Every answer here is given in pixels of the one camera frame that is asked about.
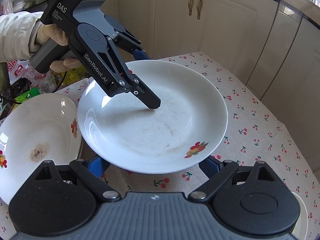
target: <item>cabinet door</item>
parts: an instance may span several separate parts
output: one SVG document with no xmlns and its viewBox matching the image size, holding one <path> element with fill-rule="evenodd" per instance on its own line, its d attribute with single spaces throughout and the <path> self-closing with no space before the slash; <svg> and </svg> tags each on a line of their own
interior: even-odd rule
<svg viewBox="0 0 320 240">
<path fill-rule="evenodd" d="M 196 0 L 193 3 L 192 15 L 189 16 L 188 0 L 156 0 L 153 58 L 195 51 L 192 38 L 188 38 L 196 31 L 189 24 L 196 18 Z"/>
<path fill-rule="evenodd" d="M 132 29 L 132 0 L 118 0 L 119 22 L 129 31 Z"/>
<path fill-rule="evenodd" d="M 141 41 L 141 46 L 148 54 L 151 0 L 130 0 L 131 20 L 130 32 Z"/>
<path fill-rule="evenodd" d="M 203 0 L 196 51 L 247 83 L 276 15 L 274 0 Z"/>
<path fill-rule="evenodd" d="M 302 19 L 291 49 L 261 101 L 285 124 L 313 171 L 320 167 L 319 77 L 320 30 Z"/>
</svg>

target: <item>white plate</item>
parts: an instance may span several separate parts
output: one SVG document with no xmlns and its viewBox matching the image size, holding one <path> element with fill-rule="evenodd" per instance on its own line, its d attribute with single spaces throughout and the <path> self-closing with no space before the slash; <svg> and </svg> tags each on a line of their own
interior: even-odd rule
<svg viewBox="0 0 320 240">
<path fill-rule="evenodd" d="M 90 148 L 110 163 L 147 174 L 189 168 L 208 157 L 227 128 L 226 104 L 201 74 L 172 62 L 127 66 L 161 99 L 148 109 L 132 93 L 110 98 L 94 81 L 78 105 L 78 125 Z"/>
<path fill-rule="evenodd" d="M 303 200 L 300 198 L 300 196 L 294 192 L 291 192 L 295 198 L 299 202 L 300 206 L 300 216 L 298 218 L 298 221 L 296 222 L 296 225 L 292 231 L 292 235 L 297 238 L 298 240 L 305 240 L 307 237 L 307 230 L 308 230 L 308 212 L 306 205 L 304 204 Z"/>
<path fill-rule="evenodd" d="M 0 197 L 5 203 L 43 160 L 65 165 L 77 158 L 82 137 L 76 111 L 71 99 L 43 94 L 7 117 L 0 127 Z"/>
</svg>

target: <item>metal screw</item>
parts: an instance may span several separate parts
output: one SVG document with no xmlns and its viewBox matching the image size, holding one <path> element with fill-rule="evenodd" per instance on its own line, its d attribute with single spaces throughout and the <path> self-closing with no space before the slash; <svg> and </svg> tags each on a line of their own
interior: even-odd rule
<svg viewBox="0 0 320 240">
<path fill-rule="evenodd" d="M 191 193 L 191 197 L 194 199 L 204 199 L 206 198 L 207 194 L 202 191 L 194 191 Z"/>
<path fill-rule="evenodd" d="M 119 193 L 116 192 L 116 191 L 113 191 L 113 190 L 108 190 L 108 191 L 105 191 L 102 196 L 104 198 L 108 198 L 108 199 L 115 199 L 119 196 Z"/>
</svg>

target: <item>gloved hand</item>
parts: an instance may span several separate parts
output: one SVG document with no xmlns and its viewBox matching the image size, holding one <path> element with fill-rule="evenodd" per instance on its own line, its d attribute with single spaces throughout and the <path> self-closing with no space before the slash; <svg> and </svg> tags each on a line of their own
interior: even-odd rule
<svg viewBox="0 0 320 240">
<path fill-rule="evenodd" d="M 61 46 L 68 45 L 68 36 L 56 24 L 42 24 L 36 36 L 36 43 L 42 46 L 50 38 Z M 56 60 L 52 62 L 50 68 L 55 72 L 61 73 L 80 66 L 81 63 L 79 60 L 75 58 L 66 58 L 63 61 Z"/>
</svg>

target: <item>table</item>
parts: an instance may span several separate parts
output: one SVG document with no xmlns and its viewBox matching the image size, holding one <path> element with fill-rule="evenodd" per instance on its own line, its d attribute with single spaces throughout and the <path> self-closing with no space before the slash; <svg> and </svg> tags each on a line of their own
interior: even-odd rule
<svg viewBox="0 0 320 240">
<path fill-rule="evenodd" d="M 320 233 L 320 185 L 285 125 L 233 74 L 206 54 L 196 52 L 161 60 L 191 68 L 219 89 L 228 108 L 228 127 L 213 156 L 219 160 L 234 160 L 244 166 L 252 166 L 257 160 L 266 161 L 287 187 L 303 199 L 308 210 L 307 239 L 315 239 Z M 58 92 L 70 97 L 77 105 L 89 82 L 85 79 Z M 111 165 L 100 179 L 122 195 L 126 191 L 182 191 L 188 195 L 208 180 L 197 165 L 166 175 L 133 173 Z M 0 229 L 4 240 L 15 232 L 7 206 L 1 200 Z"/>
</svg>

